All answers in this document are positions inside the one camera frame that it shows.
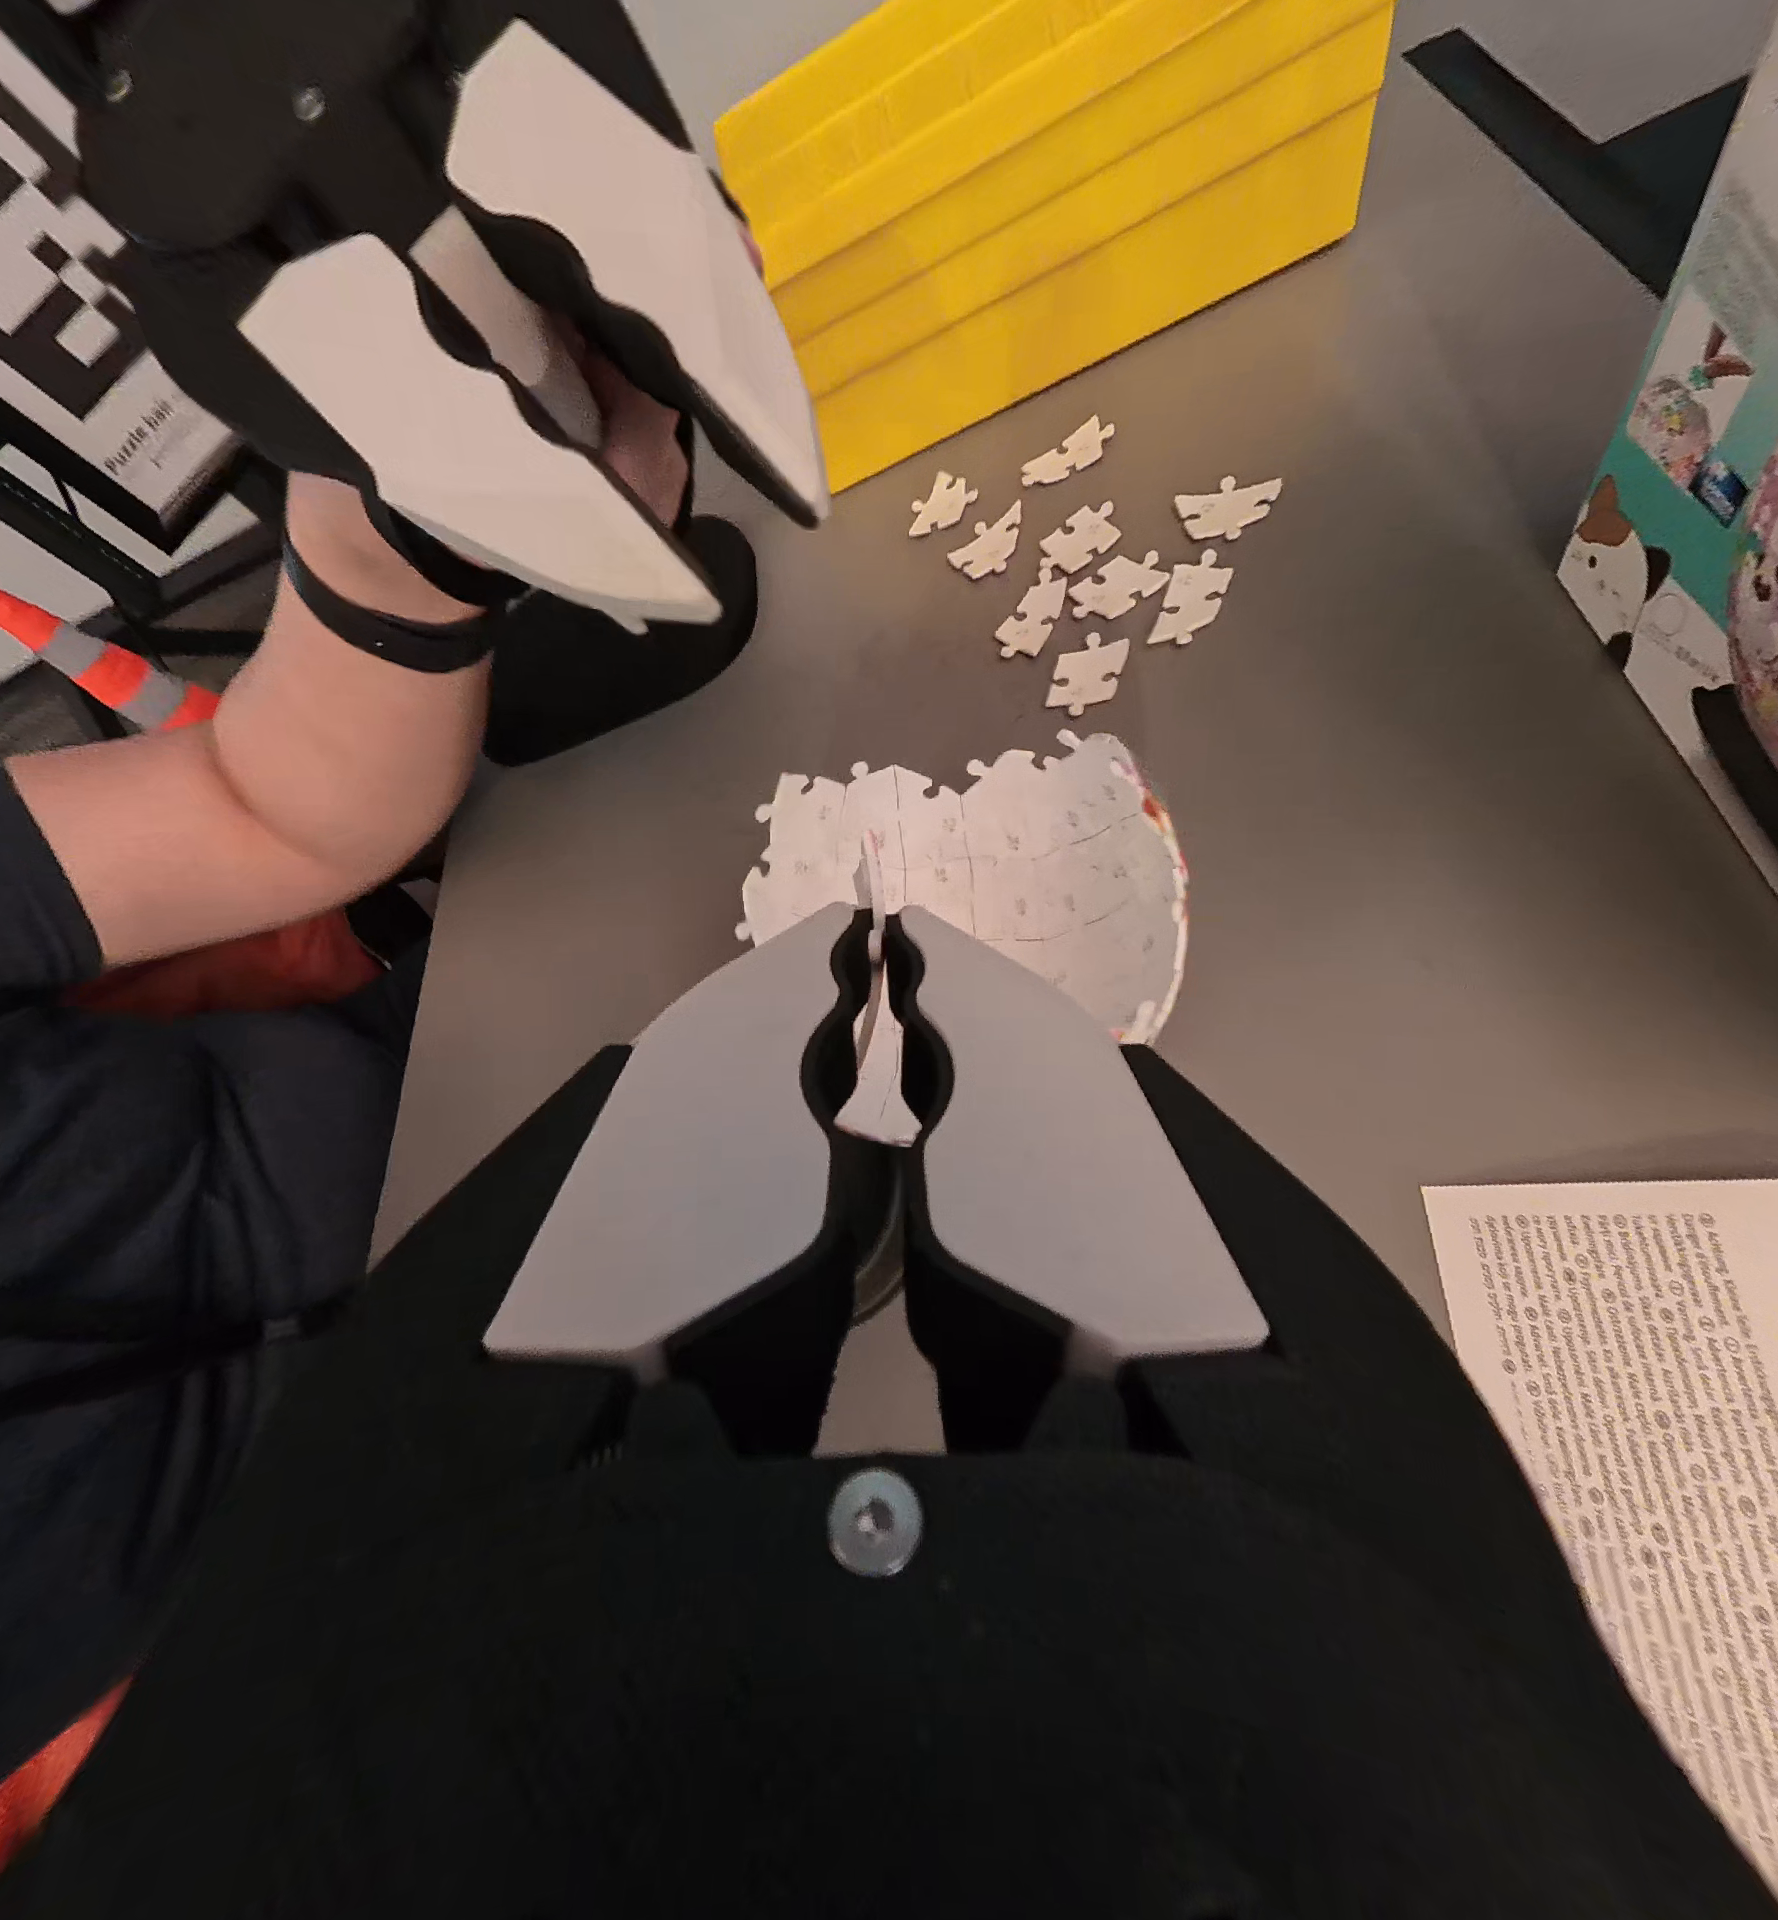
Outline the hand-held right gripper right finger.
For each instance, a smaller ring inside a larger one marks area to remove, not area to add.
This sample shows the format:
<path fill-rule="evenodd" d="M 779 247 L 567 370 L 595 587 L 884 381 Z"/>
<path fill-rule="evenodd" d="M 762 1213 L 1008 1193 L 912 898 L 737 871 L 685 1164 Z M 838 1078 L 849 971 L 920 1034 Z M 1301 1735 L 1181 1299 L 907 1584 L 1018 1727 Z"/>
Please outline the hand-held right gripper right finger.
<path fill-rule="evenodd" d="M 1269 1320 L 1123 1041 L 993 943 L 907 905 L 907 1034 L 933 1078 L 907 1322 L 950 1451 L 1008 1451 L 1064 1376 L 1260 1356 Z"/>

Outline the partly built puzzle ball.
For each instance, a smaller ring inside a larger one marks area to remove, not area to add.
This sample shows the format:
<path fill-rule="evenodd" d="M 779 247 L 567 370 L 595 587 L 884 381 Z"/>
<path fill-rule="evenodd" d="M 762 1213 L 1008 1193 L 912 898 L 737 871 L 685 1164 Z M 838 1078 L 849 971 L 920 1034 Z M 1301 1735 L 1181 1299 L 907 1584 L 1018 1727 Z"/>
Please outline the partly built puzzle ball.
<path fill-rule="evenodd" d="M 779 774 L 755 808 L 742 943 L 859 905 L 881 846 L 884 909 L 920 905 L 1064 987 L 1115 1041 L 1157 1041 L 1188 974 L 1188 858 L 1132 751 L 1059 732 L 1059 754 L 972 757 L 965 786 L 907 765 Z"/>

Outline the pile of white puzzle pieces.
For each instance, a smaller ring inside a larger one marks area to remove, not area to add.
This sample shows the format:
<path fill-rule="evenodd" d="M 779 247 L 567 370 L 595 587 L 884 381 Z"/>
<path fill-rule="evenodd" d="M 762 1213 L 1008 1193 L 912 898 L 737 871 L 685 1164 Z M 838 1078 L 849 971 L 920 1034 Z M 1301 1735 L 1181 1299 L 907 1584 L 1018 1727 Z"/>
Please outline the pile of white puzzle pieces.
<path fill-rule="evenodd" d="M 1136 655 L 1197 644 L 1238 587 L 1238 544 L 1286 499 L 1286 479 L 1225 470 L 1169 499 L 1169 544 L 1132 547 L 1110 499 L 1054 499 L 1102 470 L 1110 419 L 1085 419 L 1031 457 L 1008 492 L 974 513 L 984 488 L 940 465 L 907 506 L 907 538 L 946 555 L 965 587 L 1013 587 L 993 625 L 999 664 L 1044 664 L 1040 706 L 1092 718 L 1123 695 Z"/>

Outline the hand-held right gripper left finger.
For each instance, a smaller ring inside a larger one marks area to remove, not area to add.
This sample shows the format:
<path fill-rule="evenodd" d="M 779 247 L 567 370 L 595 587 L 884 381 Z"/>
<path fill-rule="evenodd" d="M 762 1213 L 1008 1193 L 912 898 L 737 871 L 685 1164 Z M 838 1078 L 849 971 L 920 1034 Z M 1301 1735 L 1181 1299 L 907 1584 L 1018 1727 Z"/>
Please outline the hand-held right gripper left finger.
<path fill-rule="evenodd" d="M 696 1385 L 737 1451 L 810 1451 L 881 1241 L 859 1088 L 868 925 L 826 905 L 629 1048 L 484 1349 Z"/>

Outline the white instruction leaflet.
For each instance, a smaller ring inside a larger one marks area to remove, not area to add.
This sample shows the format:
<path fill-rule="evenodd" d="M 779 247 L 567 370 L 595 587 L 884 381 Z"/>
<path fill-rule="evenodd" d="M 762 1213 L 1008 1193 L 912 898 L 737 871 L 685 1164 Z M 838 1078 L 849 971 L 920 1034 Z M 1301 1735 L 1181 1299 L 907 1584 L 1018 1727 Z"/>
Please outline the white instruction leaflet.
<path fill-rule="evenodd" d="M 1427 1186 L 1454 1349 L 1778 1895 L 1778 1175 Z"/>

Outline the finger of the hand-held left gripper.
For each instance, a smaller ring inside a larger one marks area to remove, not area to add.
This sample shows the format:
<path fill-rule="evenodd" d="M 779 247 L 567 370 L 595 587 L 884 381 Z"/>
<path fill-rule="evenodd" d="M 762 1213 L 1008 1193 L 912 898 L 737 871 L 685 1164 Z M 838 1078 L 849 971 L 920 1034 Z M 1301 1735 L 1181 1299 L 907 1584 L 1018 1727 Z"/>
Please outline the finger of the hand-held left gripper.
<path fill-rule="evenodd" d="M 721 619 L 704 572 L 588 444 L 540 426 L 500 362 L 440 347 L 384 240 L 279 268 L 241 329 L 347 439 L 372 499 L 465 563 L 632 637 Z"/>
<path fill-rule="evenodd" d="M 632 23 L 445 15 L 445 43 L 445 180 L 500 273 L 817 525 L 827 465 L 797 347 Z"/>

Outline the colourful puzzle box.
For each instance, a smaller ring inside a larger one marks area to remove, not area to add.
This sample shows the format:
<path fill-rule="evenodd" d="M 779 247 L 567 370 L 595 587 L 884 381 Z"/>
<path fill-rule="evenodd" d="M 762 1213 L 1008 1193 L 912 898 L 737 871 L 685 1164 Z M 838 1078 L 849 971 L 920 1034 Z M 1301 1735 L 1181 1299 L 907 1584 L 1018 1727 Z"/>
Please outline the colourful puzzle box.
<path fill-rule="evenodd" d="M 1778 897 L 1778 15 L 1557 578 Z"/>

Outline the black wristband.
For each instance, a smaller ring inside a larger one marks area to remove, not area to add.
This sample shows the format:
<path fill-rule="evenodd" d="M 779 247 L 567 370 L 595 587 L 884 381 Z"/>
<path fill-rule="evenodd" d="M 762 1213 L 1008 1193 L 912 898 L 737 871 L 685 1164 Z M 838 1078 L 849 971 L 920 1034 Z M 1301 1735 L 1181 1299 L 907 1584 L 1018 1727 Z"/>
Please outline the black wristband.
<path fill-rule="evenodd" d="M 372 613 L 323 587 L 294 544 L 281 544 L 281 578 L 309 606 L 309 619 L 351 644 L 356 655 L 445 680 L 493 655 L 508 606 L 473 606 L 463 625 L 419 625 L 399 613 Z"/>

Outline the single curved jigsaw piece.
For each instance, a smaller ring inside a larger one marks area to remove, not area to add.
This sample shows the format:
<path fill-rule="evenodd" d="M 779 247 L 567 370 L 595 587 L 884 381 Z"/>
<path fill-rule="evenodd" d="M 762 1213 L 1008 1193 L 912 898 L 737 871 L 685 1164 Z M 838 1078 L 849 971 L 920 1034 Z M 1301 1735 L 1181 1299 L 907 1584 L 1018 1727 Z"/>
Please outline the single curved jigsaw piece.
<path fill-rule="evenodd" d="M 833 1113 L 833 1128 L 868 1144 L 912 1148 L 920 1136 L 920 1117 L 912 1113 L 901 1088 L 901 1063 L 907 1063 L 907 1034 L 901 1013 L 891 1003 L 891 885 L 884 885 L 884 835 L 860 828 L 860 858 L 859 858 L 859 909 L 868 918 L 868 996 L 860 1013 L 849 1018 L 849 1059 L 859 1059 L 859 1086 L 848 1109 Z"/>

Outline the black round ball stand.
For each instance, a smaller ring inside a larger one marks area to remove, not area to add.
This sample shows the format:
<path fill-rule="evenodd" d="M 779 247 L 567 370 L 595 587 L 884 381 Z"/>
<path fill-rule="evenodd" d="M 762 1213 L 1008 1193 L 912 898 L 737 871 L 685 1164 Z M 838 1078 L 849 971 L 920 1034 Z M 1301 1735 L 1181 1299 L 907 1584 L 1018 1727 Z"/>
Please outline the black round ball stand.
<path fill-rule="evenodd" d="M 912 1161 L 912 1144 L 859 1144 L 848 1181 L 849 1330 L 872 1322 L 901 1296 Z"/>

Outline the white task sign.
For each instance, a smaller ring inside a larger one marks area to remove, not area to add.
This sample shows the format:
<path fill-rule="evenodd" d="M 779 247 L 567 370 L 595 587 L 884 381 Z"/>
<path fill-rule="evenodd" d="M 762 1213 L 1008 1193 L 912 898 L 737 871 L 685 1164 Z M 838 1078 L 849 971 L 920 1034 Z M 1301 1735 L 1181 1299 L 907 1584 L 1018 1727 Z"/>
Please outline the white task sign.
<path fill-rule="evenodd" d="M 156 547 L 229 488 L 241 439 L 156 362 L 114 268 L 127 231 L 85 202 L 83 113 L 0 27 L 0 406 Z"/>

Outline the yellow plastic bin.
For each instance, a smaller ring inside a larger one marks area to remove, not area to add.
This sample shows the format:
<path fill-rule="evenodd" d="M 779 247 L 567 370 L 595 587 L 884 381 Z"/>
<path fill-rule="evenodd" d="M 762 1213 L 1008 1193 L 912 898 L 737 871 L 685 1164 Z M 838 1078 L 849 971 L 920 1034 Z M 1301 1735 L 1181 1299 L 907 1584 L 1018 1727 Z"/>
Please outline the yellow plastic bin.
<path fill-rule="evenodd" d="M 1388 0 L 894 0 L 717 117 L 827 488 L 1348 240 Z"/>

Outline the person's left hand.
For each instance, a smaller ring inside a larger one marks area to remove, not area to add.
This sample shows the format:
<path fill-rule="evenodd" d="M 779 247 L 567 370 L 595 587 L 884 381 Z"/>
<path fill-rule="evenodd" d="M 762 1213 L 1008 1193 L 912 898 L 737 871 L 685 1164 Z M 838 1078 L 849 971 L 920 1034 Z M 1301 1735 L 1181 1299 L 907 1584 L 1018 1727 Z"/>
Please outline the person's left hand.
<path fill-rule="evenodd" d="M 595 343 L 567 337 L 589 406 L 602 419 L 602 465 L 629 488 L 665 533 L 689 522 L 696 499 L 696 425 L 678 406 L 643 395 Z M 406 625 L 465 625 L 515 587 L 465 559 L 410 555 L 399 533 L 384 533 L 351 483 L 294 470 L 281 533 L 294 555 L 334 597 Z"/>

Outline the person's left forearm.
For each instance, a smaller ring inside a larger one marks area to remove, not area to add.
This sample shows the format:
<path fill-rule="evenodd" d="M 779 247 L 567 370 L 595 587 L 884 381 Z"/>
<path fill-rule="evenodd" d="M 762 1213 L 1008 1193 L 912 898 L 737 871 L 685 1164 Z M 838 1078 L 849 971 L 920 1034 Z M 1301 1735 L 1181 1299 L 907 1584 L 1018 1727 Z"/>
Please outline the person's left forearm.
<path fill-rule="evenodd" d="M 457 815 L 487 664 L 410 671 L 334 638 L 294 587 L 216 718 L 7 765 L 105 965 L 323 918 L 394 877 Z"/>

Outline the black sign stand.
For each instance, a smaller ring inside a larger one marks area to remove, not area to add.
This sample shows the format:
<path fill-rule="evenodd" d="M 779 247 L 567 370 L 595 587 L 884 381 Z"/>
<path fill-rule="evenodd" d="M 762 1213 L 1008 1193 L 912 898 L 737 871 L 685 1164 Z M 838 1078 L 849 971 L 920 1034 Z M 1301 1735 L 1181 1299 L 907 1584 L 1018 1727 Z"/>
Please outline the black sign stand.
<path fill-rule="evenodd" d="M 0 444 L 0 533 L 60 563 L 92 601 L 85 630 L 154 664 L 244 664 L 279 591 L 279 479 L 247 461 L 209 488 L 182 538 L 135 533 L 83 483 Z"/>

